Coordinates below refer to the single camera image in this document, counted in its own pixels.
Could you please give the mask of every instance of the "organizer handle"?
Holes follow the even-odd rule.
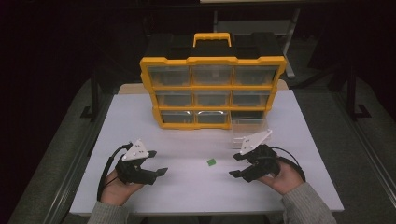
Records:
[[[231,38],[229,33],[198,33],[194,35],[194,43],[192,44],[195,47],[197,40],[227,40],[228,47],[231,46]]]

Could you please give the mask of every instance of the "clear drawer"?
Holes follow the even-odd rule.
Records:
[[[230,91],[194,91],[194,99],[201,106],[228,105]]]
[[[158,105],[190,106],[191,91],[155,91]]]
[[[233,91],[233,106],[265,106],[269,91]]]
[[[195,111],[198,123],[221,124],[227,122],[227,111]]]
[[[188,66],[148,66],[153,86],[189,86]]]
[[[195,85],[229,85],[233,67],[229,65],[195,65],[191,67]]]
[[[273,83],[277,66],[236,66],[234,85],[270,85]]]
[[[161,111],[164,123],[194,123],[194,115],[192,111]]]

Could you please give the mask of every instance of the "hand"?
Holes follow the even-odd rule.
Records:
[[[107,186],[103,189],[101,202],[112,205],[122,206],[129,197],[143,188],[143,184],[124,184],[117,177],[117,171],[113,170],[107,177],[105,183]]]
[[[271,174],[272,177],[265,175],[257,180],[268,185],[281,195],[287,194],[292,189],[295,189],[304,183],[297,171],[295,171],[290,165],[282,161],[279,161],[278,163],[280,166],[280,172],[277,176],[273,174]]]

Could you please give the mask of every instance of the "wire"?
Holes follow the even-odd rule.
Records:
[[[297,163],[297,165],[298,166],[300,166],[300,164],[298,163],[298,161],[293,157],[293,155],[291,155],[291,153],[289,153],[286,149],[283,149],[283,148],[281,148],[281,147],[271,147],[272,149],[279,149],[279,150],[281,150],[281,151],[284,151],[284,152],[286,152],[286,153],[288,153],[295,161],[296,161],[296,163]]]
[[[107,185],[111,184],[111,182],[113,182],[114,180],[116,180],[117,178],[119,178],[118,176],[114,177],[112,180],[108,181],[103,188],[107,187]]]
[[[116,157],[117,153],[119,153],[122,149],[129,150],[132,147],[132,145],[133,145],[132,142],[130,142],[127,145],[123,145],[123,146],[117,148],[117,150],[113,153],[113,155],[108,158],[108,161],[106,163],[105,169],[102,172],[102,176],[100,178],[99,185],[98,185],[98,192],[96,195],[96,200],[98,202],[100,201],[100,199],[102,197],[102,192],[103,192],[103,189],[105,188],[105,186],[107,186],[110,182],[114,181],[117,178],[116,177],[116,178],[112,179],[109,183],[105,184],[106,176],[107,176],[108,170],[110,169],[111,163],[113,163],[113,161],[114,161],[114,157]]]

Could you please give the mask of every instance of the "gray sleeve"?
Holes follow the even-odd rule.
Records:
[[[285,205],[285,223],[336,223],[329,207],[308,183],[285,194],[282,202]]]
[[[123,224],[127,218],[128,210],[125,207],[96,202],[88,223]]]

